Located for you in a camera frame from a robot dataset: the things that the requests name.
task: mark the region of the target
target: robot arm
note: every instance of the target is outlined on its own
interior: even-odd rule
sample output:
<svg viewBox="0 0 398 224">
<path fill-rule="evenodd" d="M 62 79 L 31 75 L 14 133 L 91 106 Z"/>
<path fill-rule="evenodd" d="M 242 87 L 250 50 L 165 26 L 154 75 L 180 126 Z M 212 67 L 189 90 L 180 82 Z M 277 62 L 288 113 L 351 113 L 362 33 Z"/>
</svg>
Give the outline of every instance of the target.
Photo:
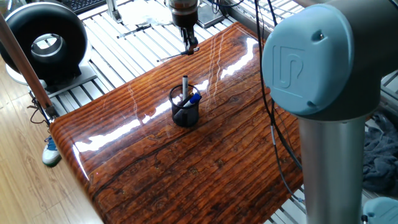
<svg viewBox="0 0 398 224">
<path fill-rule="evenodd" d="M 271 96 L 298 116 L 308 224 L 359 223 L 365 117 L 398 68 L 398 1 L 316 4 L 264 47 Z"/>
<path fill-rule="evenodd" d="M 193 26 L 198 20 L 199 0 L 169 0 L 168 6 L 172 12 L 173 22 L 180 27 L 181 36 L 188 55 L 194 53 L 198 40 L 193 32 Z"/>
</svg>

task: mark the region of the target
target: end effector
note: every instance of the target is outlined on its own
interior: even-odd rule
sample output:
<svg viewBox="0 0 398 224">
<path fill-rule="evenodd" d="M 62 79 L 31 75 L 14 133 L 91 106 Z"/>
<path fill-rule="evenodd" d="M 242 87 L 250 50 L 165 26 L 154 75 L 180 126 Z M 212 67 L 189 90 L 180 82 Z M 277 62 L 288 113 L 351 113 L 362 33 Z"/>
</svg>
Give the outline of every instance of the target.
<svg viewBox="0 0 398 224">
<path fill-rule="evenodd" d="M 193 26 L 198 20 L 199 0 L 169 0 L 173 22 L 180 27 L 187 55 L 194 53 L 198 39 L 193 32 Z"/>
</svg>

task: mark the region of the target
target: wooden floor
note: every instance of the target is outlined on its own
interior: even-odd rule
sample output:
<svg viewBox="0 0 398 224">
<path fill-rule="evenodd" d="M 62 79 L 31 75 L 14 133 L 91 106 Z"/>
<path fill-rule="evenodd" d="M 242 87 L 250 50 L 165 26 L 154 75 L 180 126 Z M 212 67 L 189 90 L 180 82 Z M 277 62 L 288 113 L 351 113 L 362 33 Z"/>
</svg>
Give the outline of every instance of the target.
<svg viewBox="0 0 398 224">
<path fill-rule="evenodd" d="M 14 82 L 0 58 L 0 222 L 102 223 L 66 164 L 42 163 L 45 124 L 32 124 L 27 87 Z M 34 121 L 42 121 L 37 113 Z"/>
</svg>

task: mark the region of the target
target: white shoe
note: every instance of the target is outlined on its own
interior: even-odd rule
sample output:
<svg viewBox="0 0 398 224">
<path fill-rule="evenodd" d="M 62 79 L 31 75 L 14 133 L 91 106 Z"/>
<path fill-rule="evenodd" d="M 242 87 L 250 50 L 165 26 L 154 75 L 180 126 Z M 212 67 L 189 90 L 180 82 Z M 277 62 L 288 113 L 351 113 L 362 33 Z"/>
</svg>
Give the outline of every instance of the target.
<svg viewBox="0 0 398 224">
<path fill-rule="evenodd" d="M 51 136 L 44 141 L 47 142 L 47 145 L 44 147 L 43 150 L 43 156 L 42 156 L 43 163 L 46 166 L 54 167 L 61 160 L 61 155 L 58 152 L 58 149 Z"/>
</svg>

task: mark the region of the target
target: gray cloth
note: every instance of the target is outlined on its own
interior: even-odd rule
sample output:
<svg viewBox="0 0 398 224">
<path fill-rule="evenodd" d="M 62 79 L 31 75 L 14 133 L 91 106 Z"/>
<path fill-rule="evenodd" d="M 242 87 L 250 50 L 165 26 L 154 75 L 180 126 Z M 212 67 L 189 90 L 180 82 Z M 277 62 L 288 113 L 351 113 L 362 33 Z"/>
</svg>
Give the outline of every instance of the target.
<svg viewBox="0 0 398 224">
<path fill-rule="evenodd" d="M 365 132 L 363 187 L 367 190 L 398 195 L 398 132 L 380 112 L 374 120 L 380 129 Z"/>
</svg>

